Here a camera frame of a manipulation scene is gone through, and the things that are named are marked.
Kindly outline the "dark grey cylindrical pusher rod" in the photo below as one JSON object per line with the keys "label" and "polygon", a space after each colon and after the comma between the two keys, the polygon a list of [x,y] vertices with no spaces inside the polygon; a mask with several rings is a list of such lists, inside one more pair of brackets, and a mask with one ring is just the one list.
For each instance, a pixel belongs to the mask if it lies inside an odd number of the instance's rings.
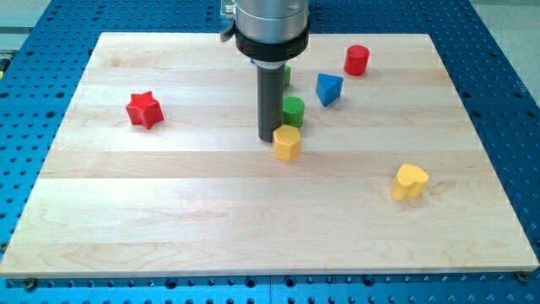
{"label": "dark grey cylindrical pusher rod", "polygon": [[273,131],[283,124],[284,65],[279,68],[257,68],[258,136],[273,141]]}

